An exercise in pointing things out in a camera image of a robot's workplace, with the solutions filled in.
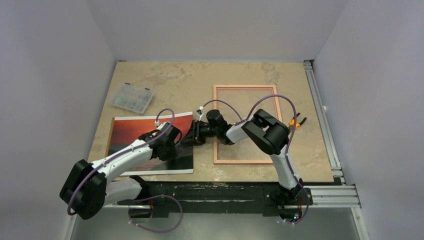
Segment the sunset photo print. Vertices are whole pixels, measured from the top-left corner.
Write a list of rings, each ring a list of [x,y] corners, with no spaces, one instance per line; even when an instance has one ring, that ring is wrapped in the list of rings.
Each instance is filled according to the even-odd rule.
[[[112,155],[134,142],[136,138],[156,128],[155,116],[115,117],[111,124],[106,155]],[[175,114],[173,125],[181,130],[182,136],[188,133],[193,120],[192,112]],[[194,150],[190,145],[176,145],[176,159],[162,161],[158,158],[137,164],[124,172],[123,176],[192,174],[194,172]]]

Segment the pink wooden picture frame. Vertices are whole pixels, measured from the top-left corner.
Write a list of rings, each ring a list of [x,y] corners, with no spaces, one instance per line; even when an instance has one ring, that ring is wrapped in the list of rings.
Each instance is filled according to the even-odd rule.
[[[234,124],[248,116],[251,108],[261,98],[277,93],[275,85],[215,85],[213,99],[228,103],[214,102],[213,108],[220,111],[223,118]],[[233,145],[224,145],[218,139],[213,142],[213,163],[216,165],[268,165],[270,157],[263,153],[249,138]]]

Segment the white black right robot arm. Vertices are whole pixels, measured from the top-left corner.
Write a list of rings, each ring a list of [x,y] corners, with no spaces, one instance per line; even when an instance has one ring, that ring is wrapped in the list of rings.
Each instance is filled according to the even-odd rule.
[[[292,204],[300,198],[302,182],[291,165],[288,153],[290,130],[285,124],[263,109],[257,110],[252,117],[241,123],[227,123],[217,109],[208,111],[206,119],[206,122],[193,120],[180,143],[201,146],[206,143],[206,138],[215,137],[222,144],[231,146],[249,138],[263,153],[270,156],[277,172],[282,200]]]

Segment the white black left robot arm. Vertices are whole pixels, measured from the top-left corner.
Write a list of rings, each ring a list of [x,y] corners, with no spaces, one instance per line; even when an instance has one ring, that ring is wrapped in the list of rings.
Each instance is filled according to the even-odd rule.
[[[93,162],[84,159],[76,162],[59,192],[60,199],[67,204],[67,213],[87,220],[105,205],[121,201],[146,203],[150,186],[145,180],[136,175],[124,180],[117,180],[117,177],[152,159],[174,160],[177,157],[175,139],[181,134],[170,122],[164,122],[107,157]]]

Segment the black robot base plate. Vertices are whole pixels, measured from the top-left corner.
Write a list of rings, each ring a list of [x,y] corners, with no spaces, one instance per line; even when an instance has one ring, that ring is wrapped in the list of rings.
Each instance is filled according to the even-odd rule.
[[[136,200],[122,200],[131,209],[146,206],[154,218],[170,213],[261,214],[295,222],[313,204],[309,188],[284,190],[278,182],[149,181]]]

